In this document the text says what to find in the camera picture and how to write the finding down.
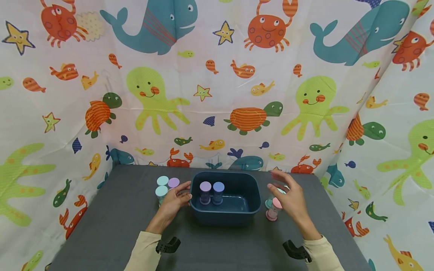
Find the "blue fish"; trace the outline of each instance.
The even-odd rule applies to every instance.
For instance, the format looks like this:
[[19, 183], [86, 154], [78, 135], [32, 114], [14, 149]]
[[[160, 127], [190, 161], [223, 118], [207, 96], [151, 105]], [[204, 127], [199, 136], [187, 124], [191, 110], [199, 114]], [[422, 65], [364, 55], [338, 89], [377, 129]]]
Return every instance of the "blue fish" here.
[[195, 0], [149, 0], [139, 33], [131, 36], [123, 30], [128, 10], [122, 8], [115, 18], [105, 10], [99, 13], [109, 24], [120, 42], [127, 47], [158, 55], [167, 54], [176, 41], [190, 33], [197, 19]]
[[260, 146], [259, 148], [260, 149], [262, 149], [262, 148], [268, 148], [269, 146], [270, 146], [270, 143], [264, 141], [264, 143], [262, 143], [262, 146]]
[[128, 137], [123, 135], [123, 136], [121, 136], [121, 141], [119, 141], [119, 142], [124, 143], [127, 141], [128, 141]]
[[72, 149], [74, 150], [74, 154], [76, 154], [79, 150], [81, 150], [83, 147], [81, 146], [81, 143], [79, 141], [79, 138], [77, 137], [74, 142], [72, 143]]
[[348, 163], [344, 163], [347, 167], [350, 168], [355, 168], [355, 162], [354, 161], [349, 161]]
[[401, 30], [410, 11], [407, 3], [390, 0], [368, 11], [335, 45], [324, 45], [324, 37], [338, 24], [335, 20], [322, 30], [316, 23], [310, 25], [315, 36], [314, 53], [329, 63], [353, 66], [360, 57], [388, 45]]
[[204, 120], [204, 124], [213, 127], [213, 126], [214, 126], [214, 121], [215, 121], [215, 119], [216, 119], [216, 117], [207, 117], [207, 118]]

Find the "yellow starfish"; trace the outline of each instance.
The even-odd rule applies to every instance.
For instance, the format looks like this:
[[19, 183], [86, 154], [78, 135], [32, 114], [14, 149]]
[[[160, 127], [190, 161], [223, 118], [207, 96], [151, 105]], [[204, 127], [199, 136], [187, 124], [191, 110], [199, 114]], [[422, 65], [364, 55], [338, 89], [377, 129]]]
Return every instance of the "yellow starfish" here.
[[6, 28], [9, 32], [9, 36], [6, 37], [2, 42], [4, 43], [15, 43], [20, 55], [24, 54], [25, 47], [35, 48], [33, 43], [29, 41], [29, 31], [20, 31], [13, 24], [6, 21]]

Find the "cartoon turtle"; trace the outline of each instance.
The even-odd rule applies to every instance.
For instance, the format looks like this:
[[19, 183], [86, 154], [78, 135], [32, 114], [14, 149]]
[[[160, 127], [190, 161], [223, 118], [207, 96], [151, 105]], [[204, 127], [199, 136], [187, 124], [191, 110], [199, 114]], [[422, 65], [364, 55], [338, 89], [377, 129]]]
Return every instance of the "cartoon turtle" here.
[[270, 121], [267, 117], [278, 117], [282, 113], [283, 104], [279, 101], [273, 101], [267, 104], [262, 110], [255, 107], [237, 108], [230, 114], [229, 120], [224, 120], [230, 123], [227, 128], [231, 131], [240, 130], [241, 135], [246, 135], [248, 131], [261, 130], [261, 125], [268, 126]]
[[116, 119], [116, 115], [110, 112], [110, 109], [118, 108], [122, 105], [119, 95], [113, 92], [106, 93], [102, 101], [91, 101], [90, 108], [86, 111], [86, 126], [88, 128], [85, 134], [90, 134], [91, 138], [98, 136], [98, 130], [101, 131], [101, 124], [112, 123], [111, 119]]
[[386, 136], [386, 129], [383, 125], [374, 121], [362, 125], [360, 116], [357, 114], [348, 127], [347, 139], [350, 146], [354, 145], [354, 142], [360, 146], [365, 144], [365, 141], [362, 139], [364, 135], [374, 140], [381, 140]]

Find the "gray table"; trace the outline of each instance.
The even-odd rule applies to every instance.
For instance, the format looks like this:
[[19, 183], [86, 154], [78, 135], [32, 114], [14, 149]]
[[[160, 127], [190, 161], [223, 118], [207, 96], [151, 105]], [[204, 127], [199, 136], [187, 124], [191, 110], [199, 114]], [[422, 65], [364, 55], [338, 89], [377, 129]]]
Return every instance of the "gray table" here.
[[[50, 271], [119, 271], [126, 266], [140, 231], [158, 209], [154, 195], [161, 175], [191, 180], [204, 169], [118, 165], [63, 245]], [[268, 172], [249, 172], [258, 181], [263, 202], [272, 182]], [[346, 271], [370, 271], [362, 253], [314, 175], [292, 174], [303, 187], [307, 208], [318, 230], [327, 237]], [[265, 205], [244, 228], [205, 227], [191, 208], [183, 208], [163, 234], [181, 240], [174, 254], [163, 254], [157, 270], [283, 271], [307, 270], [303, 260], [290, 258], [283, 242], [296, 246], [302, 237], [284, 212], [276, 222], [265, 217]]]

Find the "orange fish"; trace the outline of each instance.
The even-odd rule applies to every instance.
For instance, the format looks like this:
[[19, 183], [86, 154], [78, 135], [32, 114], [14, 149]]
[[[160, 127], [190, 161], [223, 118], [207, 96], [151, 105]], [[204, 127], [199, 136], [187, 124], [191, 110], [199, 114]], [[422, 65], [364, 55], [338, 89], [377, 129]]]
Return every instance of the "orange fish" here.
[[416, 94], [413, 101], [418, 107], [420, 107], [419, 108], [420, 111], [424, 111], [424, 110], [428, 110], [428, 108], [426, 108], [425, 105], [427, 104], [429, 99], [430, 96], [428, 93], [419, 93]]
[[247, 79], [252, 77], [255, 74], [255, 67], [247, 65], [244, 63], [239, 68], [235, 64], [235, 60], [232, 60], [232, 64], [230, 65], [233, 68], [234, 73], [241, 78]]
[[41, 91], [42, 93], [45, 93], [46, 88], [42, 88], [36, 83], [35, 79], [31, 77], [26, 77], [23, 80], [23, 87], [30, 91]]
[[108, 55], [108, 59], [110, 60], [111, 63], [113, 63], [113, 65], [117, 66], [118, 69], [122, 68], [122, 66], [118, 64], [118, 60], [117, 60], [115, 54]]
[[293, 72], [296, 76], [298, 76], [298, 78], [302, 77], [303, 75], [301, 74], [301, 64], [295, 65]]
[[56, 71], [53, 67], [50, 67], [52, 70], [51, 75], [55, 75], [60, 80], [71, 80], [74, 78], [77, 78], [79, 76], [79, 73], [77, 72], [75, 64], [69, 63], [65, 64], [63, 63], [60, 67], [60, 71]]
[[207, 67], [208, 71], [211, 71], [214, 74], [218, 73], [218, 71], [216, 71], [216, 63], [214, 62], [214, 60], [212, 60], [212, 59], [207, 60], [207, 63], [205, 63], [205, 66]]

